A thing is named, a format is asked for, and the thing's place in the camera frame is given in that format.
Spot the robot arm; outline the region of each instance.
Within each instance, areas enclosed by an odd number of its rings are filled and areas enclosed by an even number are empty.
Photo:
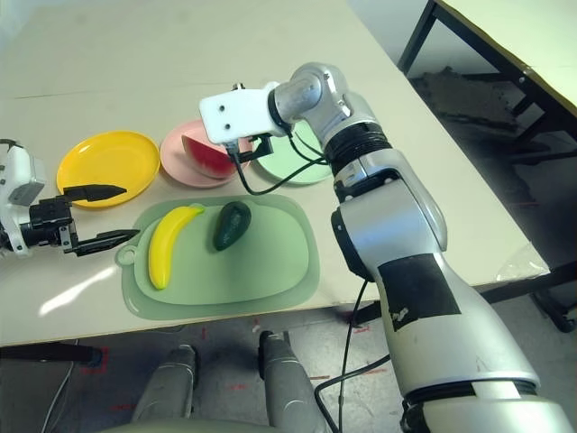
[[[13,140],[0,139],[0,143],[9,145],[0,162],[0,256],[10,251],[26,257],[36,245],[61,246],[64,253],[81,256],[113,248],[139,233],[113,230],[94,239],[78,240],[71,202],[102,200],[126,190],[114,185],[64,188],[61,196],[33,205],[46,183],[42,162]]]
[[[334,174],[331,217],[349,269],[377,283],[405,398],[404,431],[572,431],[487,302],[447,264],[443,215],[338,68],[308,63],[284,84],[201,101],[208,137],[290,134],[306,120]]]

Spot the yellow plate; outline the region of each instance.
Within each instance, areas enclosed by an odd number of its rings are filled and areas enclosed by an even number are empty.
[[[111,131],[77,144],[64,157],[56,174],[60,193],[66,187],[107,184],[126,189],[124,194],[100,201],[75,201],[82,207],[119,205],[148,187],[160,167],[159,150],[145,135]]]

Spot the toy banana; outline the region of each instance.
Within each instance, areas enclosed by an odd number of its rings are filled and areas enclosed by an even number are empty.
[[[148,272],[157,290],[169,285],[172,248],[180,231],[204,211],[203,207],[175,207],[156,226],[148,251]]]

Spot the green plate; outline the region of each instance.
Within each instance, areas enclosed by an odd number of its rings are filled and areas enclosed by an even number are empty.
[[[301,153],[303,153],[308,158],[314,160],[318,158],[318,155],[311,150],[309,150],[301,141],[304,141],[311,147],[321,150],[321,145],[316,139],[313,131],[308,126],[305,121],[298,122],[295,124],[295,130],[293,133],[293,141],[298,147]],[[294,170],[299,169],[307,163],[306,160],[302,159],[298,154],[290,147],[288,137],[271,137],[270,143],[272,144],[273,153],[267,156],[259,158],[257,161],[268,173],[270,173],[275,178],[281,180],[286,178]],[[327,165],[313,165],[309,167],[302,173],[295,176],[289,183],[296,184],[309,184],[316,183],[320,180],[330,178],[333,176],[331,169]]]

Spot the avocado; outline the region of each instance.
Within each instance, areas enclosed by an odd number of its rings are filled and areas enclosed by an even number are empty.
[[[238,241],[251,224],[251,210],[242,201],[231,201],[224,205],[216,220],[213,245],[223,251]]]

